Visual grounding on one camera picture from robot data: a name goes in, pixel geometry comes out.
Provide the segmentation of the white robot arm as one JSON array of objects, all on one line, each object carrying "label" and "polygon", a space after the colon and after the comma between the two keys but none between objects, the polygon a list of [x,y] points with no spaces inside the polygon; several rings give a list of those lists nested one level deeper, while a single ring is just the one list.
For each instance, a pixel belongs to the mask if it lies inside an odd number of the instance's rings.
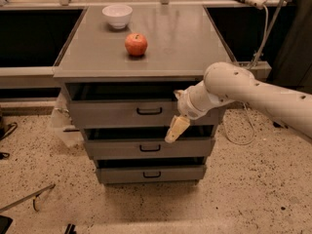
[{"label": "white robot arm", "polygon": [[203,80],[175,91],[179,114],[173,118],[165,142],[176,141],[192,120],[210,110],[240,101],[303,139],[312,141],[312,95],[256,80],[242,67],[227,62],[210,65]]}]

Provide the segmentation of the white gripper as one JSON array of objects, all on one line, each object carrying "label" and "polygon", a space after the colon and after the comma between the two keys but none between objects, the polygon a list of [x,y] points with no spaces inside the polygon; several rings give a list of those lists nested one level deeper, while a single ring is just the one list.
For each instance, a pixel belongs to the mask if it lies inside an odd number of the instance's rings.
[{"label": "white gripper", "polygon": [[175,142],[190,126],[190,120],[197,120],[207,114],[195,107],[191,101],[190,89],[174,90],[177,110],[181,116],[174,116],[165,136],[165,142]]}]

